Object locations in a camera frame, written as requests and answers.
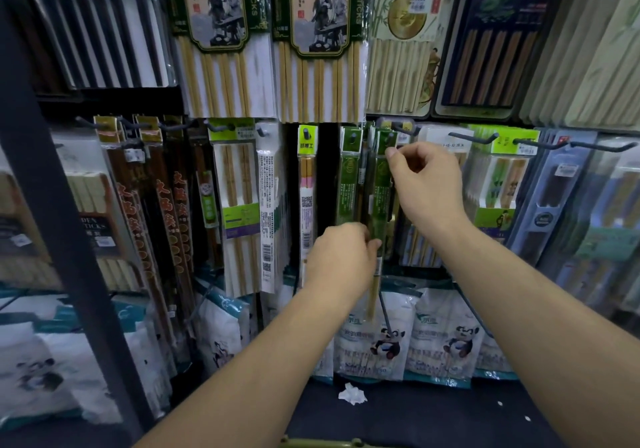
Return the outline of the person's left hand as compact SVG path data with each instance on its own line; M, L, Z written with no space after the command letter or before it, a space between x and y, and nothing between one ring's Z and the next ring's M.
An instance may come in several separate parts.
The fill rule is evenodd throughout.
M350 311L371 286L375 264L358 264L358 236L370 238L361 223L330 226L308 255L304 290Z

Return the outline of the person's right hand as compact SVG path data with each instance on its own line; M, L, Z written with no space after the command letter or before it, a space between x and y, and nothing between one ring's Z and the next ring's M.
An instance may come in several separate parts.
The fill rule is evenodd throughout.
M472 225L463 208L461 170L455 156L429 142L399 150L407 161L407 185L395 186L406 217L435 244L467 235Z

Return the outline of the person's right forearm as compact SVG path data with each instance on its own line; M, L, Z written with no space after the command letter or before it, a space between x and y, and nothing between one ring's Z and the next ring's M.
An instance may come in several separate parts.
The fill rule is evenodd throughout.
M415 223L564 443L640 448L640 339L463 217Z

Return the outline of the pink striped chopstick packet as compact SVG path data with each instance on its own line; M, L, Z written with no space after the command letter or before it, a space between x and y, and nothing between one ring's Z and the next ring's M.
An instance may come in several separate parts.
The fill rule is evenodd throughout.
M300 269L298 289L305 285L308 255L317 237L316 176L318 127L314 124L298 126L298 169L300 197Z

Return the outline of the white green chopsticks pack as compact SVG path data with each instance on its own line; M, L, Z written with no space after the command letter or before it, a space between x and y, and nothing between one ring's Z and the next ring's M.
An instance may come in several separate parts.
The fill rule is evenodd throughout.
M516 138L539 142L537 129L499 124L470 124L474 136L500 137L488 145L472 143L463 170L463 205L471 223L492 239L504 243L513 225L516 199L525 172L538 149L514 144Z

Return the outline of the white barcode chopstick packet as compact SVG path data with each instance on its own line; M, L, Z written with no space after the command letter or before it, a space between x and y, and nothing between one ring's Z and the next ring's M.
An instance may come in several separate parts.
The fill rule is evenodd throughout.
M278 172L276 154L281 137L277 121L260 121L256 125L256 153L260 210L260 289L276 293L276 209L278 206Z

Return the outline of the bamboo chopstick packet green label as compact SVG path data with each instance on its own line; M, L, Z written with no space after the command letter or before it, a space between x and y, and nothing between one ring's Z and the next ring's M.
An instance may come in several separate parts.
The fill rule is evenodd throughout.
M212 146L221 213L225 289L239 298L260 291L260 204L255 123L204 121Z

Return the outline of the illustrated label bamboo chopsticks pack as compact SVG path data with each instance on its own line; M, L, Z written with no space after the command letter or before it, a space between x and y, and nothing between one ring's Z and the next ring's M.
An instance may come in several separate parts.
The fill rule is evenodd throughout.
M278 118L365 120L371 0L271 0Z
M271 0L168 0L187 114L276 119Z

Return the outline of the dark blue lotus chopsticks pack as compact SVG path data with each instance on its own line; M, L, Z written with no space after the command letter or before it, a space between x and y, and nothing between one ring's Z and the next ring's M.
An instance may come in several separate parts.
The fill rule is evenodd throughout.
M431 115L507 121L559 0L454 0Z

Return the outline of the dark brown chopstick packet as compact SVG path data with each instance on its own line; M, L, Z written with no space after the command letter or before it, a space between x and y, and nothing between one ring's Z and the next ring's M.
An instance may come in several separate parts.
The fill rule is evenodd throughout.
M194 299L177 206L173 196L173 179L170 177L167 167L163 133L160 128L161 122L157 117L140 114L135 114L133 120L139 126L141 140L148 150L148 169L157 195L164 230L171 251L182 320L185 327L189 328L188 319L193 312Z
M190 187L189 187L189 149L186 130L180 128L184 119L180 115L163 115L166 128L166 152L168 153L172 174L173 198L177 208L179 230L189 276L193 276L193 228L191 223Z
M96 115L93 117L93 123L97 126L100 144L106 150L116 194L138 258L137 269L156 306L166 341L172 346L175 340L172 320L168 317L161 276L156 265L141 199L139 175L144 152L134 140L127 137L121 118Z

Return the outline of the clear teal label chopsticks pack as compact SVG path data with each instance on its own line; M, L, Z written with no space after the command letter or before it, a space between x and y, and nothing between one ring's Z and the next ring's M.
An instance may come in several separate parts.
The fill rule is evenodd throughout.
M600 135L537 265L592 309L640 252L640 137Z

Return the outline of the pale bamboo print chopsticks pack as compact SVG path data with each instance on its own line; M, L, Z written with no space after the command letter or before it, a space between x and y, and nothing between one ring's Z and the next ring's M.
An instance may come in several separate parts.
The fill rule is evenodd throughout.
M518 118L640 133L640 0L559 0Z

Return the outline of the wooden chopsticks pack black label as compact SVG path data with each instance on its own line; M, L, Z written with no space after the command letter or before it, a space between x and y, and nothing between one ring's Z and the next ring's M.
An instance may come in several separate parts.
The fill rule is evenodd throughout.
M106 287L141 292L145 284L140 266L97 135L57 129L52 131L52 140ZM0 282L27 289L63 290L1 145Z

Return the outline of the large white panda print bag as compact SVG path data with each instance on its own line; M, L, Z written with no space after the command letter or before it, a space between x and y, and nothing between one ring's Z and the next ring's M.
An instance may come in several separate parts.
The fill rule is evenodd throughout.
M161 418L170 407L172 362L150 301L115 295L111 303L151 411ZM23 296L0 310L0 431L56 418L122 423L68 297Z

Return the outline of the black metal shelf post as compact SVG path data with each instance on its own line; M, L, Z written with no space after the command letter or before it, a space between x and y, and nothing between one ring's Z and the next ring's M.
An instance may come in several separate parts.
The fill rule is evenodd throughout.
M0 0L0 146L74 304L132 447L156 421Z

